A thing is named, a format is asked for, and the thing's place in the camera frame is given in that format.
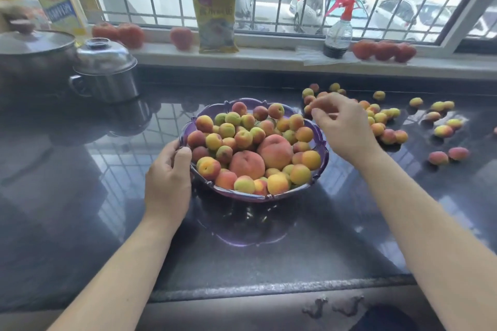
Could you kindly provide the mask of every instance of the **mug handle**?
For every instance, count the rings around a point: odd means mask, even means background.
[[[78,89],[74,85],[74,82],[77,80],[79,80],[79,82],[83,84],[83,89]],[[78,96],[91,97],[90,91],[88,89],[86,89],[86,86],[84,86],[83,77],[81,77],[80,75],[74,75],[74,76],[69,77],[68,84],[69,84],[69,88],[71,88],[71,90],[74,93],[76,93]]]

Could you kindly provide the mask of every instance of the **red spray nozzle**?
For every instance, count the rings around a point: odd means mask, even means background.
[[[332,7],[326,12],[325,16],[328,16],[333,10],[337,8],[345,7],[341,19],[345,21],[350,21],[352,19],[352,10],[354,9],[355,0],[336,0]]]

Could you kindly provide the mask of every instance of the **spray bottle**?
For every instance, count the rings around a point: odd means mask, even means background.
[[[340,21],[334,24],[326,34],[323,53],[330,58],[342,58],[350,46],[352,41],[352,26],[350,20],[352,18],[354,3],[355,0],[337,0],[325,14],[325,16],[327,16],[336,8],[345,7],[345,11],[341,15]]]

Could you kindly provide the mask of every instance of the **purple bowl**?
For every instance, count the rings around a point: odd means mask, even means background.
[[[208,115],[210,116],[213,120],[214,117],[222,112],[229,113],[231,111],[231,108],[235,102],[243,102],[246,106],[249,112],[252,112],[254,108],[257,106],[264,106],[265,108],[269,108],[270,103],[267,101],[259,101],[255,99],[239,99],[239,100],[234,100],[234,101],[225,101],[224,103],[215,103],[213,105],[209,105],[205,107],[200,113],[198,113],[197,116],[201,115]],[[283,108],[285,108],[285,116],[290,117],[291,115],[294,114],[299,114],[298,109],[293,109],[287,105],[283,105]],[[189,134],[194,132],[197,127],[195,126],[195,120],[197,117],[192,117],[191,121],[187,123],[184,127],[183,130],[181,131],[181,135],[179,137],[179,143],[182,147],[186,146],[186,139]],[[312,121],[309,121],[308,119],[304,120],[304,124],[307,127],[310,127],[313,132],[314,132],[314,140],[311,141],[309,144],[311,145],[311,148],[315,150],[316,152],[319,153],[321,156],[321,166],[319,169],[313,171],[313,175],[309,183],[303,184],[302,186],[299,186],[295,189],[289,190],[287,192],[284,192],[283,194],[279,195],[251,195],[251,194],[245,194],[242,192],[234,191],[234,190],[226,190],[221,187],[217,187],[214,182],[210,180],[206,180],[204,177],[200,175],[200,173],[197,171],[196,167],[194,164],[190,165],[190,170],[195,176],[196,179],[199,181],[203,182],[206,184],[208,187],[213,189],[215,192],[220,193],[221,195],[237,199],[237,200],[243,200],[251,203],[263,203],[267,201],[275,201],[275,200],[280,200],[283,198],[286,198],[288,196],[292,196],[296,194],[298,191],[302,191],[307,189],[309,186],[313,185],[318,178],[321,176],[323,171],[326,168],[326,165],[328,164],[328,160],[330,158],[330,154],[326,148],[326,141],[323,139],[323,135],[321,133],[320,128]]]

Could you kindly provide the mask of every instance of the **finger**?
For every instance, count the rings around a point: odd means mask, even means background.
[[[176,152],[174,157],[174,166],[172,172],[178,174],[179,177],[190,179],[190,162],[191,150],[188,147],[183,147]]]
[[[176,150],[179,148],[179,139],[173,140],[168,143],[162,151],[158,154],[156,161],[171,165],[171,159]]]
[[[334,123],[328,114],[321,109],[313,109],[312,116],[321,130],[325,130],[326,127],[330,127]]]
[[[340,93],[333,92],[327,96],[319,97],[311,102],[310,109],[319,108],[326,112],[337,112],[340,107],[347,102],[353,102],[351,99],[342,96]]]

